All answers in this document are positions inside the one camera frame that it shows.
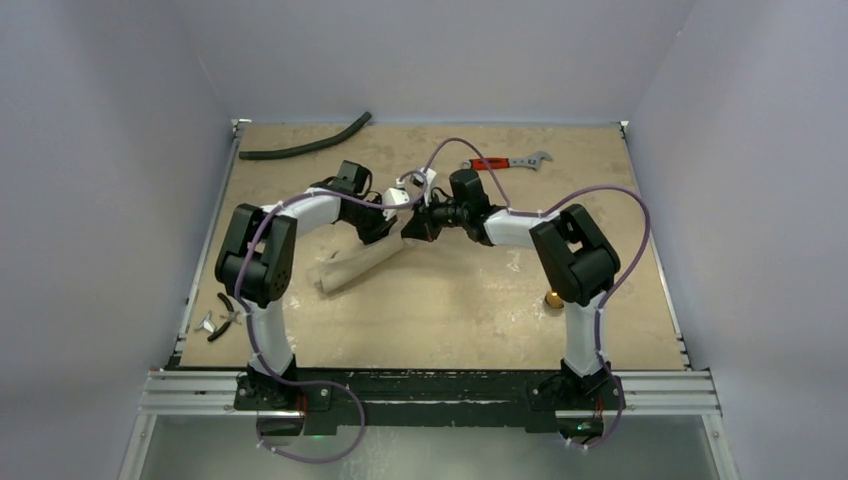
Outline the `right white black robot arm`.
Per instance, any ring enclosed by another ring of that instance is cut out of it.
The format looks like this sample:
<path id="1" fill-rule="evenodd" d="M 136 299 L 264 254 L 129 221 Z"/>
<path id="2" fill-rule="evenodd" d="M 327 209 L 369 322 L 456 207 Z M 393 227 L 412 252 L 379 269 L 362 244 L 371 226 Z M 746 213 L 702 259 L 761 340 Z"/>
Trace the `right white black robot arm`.
<path id="1" fill-rule="evenodd" d="M 554 377 L 564 399 L 584 407 L 604 390 L 619 393 L 603 348 L 602 303 L 621 263 L 588 211 L 573 204 L 548 215 L 520 214 L 493 204 L 474 170 L 455 171 L 449 183 L 449 195 L 430 193 L 414 204 L 402 237 L 433 242 L 442 230 L 460 228 L 484 246 L 534 250 L 565 310 L 566 344 Z"/>

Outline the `beige cloth napkin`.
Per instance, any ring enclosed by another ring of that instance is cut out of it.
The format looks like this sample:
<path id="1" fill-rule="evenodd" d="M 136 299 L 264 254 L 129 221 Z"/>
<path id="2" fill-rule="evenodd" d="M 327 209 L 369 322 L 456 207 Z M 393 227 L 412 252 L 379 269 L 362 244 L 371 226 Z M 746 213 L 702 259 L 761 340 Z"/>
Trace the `beige cloth napkin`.
<path id="1" fill-rule="evenodd" d="M 331 296 L 377 268 L 401 251 L 415 245 L 399 233 L 390 234 L 373 244 L 338 251 L 307 270 L 305 278 L 320 294 Z"/>

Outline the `gold spoon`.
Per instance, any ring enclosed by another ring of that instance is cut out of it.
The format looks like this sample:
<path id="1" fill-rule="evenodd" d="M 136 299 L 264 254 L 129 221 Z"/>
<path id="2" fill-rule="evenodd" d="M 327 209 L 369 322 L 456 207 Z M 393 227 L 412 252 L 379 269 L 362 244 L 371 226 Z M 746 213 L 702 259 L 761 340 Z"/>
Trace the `gold spoon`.
<path id="1" fill-rule="evenodd" d="M 564 301 L 554 290 L 549 290 L 544 296 L 545 305 L 554 310 L 560 310 L 564 308 Z"/>

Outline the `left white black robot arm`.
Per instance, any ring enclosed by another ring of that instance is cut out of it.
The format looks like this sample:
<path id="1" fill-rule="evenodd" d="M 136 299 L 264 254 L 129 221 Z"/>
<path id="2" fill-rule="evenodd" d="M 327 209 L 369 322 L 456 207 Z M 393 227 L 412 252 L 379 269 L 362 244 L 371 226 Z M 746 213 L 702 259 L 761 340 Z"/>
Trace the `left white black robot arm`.
<path id="1" fill-rule="evenodd" d="M 248 375 L 260 384 L 259 395 L 272 408 L 292 405 L 298 388 L 350 390 L 332 380 L 298 379 L 281 300 L 291 281 L 299 238 L 343 222 L 371 245 L 389 235 L 399 211 L 414 205 L 401 185 L 368 199 L 370 177 L 366 167 L 345 161 L 337 175 L 294 197 L 265 206 L 241 204 L 233 212 L 214 273 L 244 310 L 251 348 Z"/>

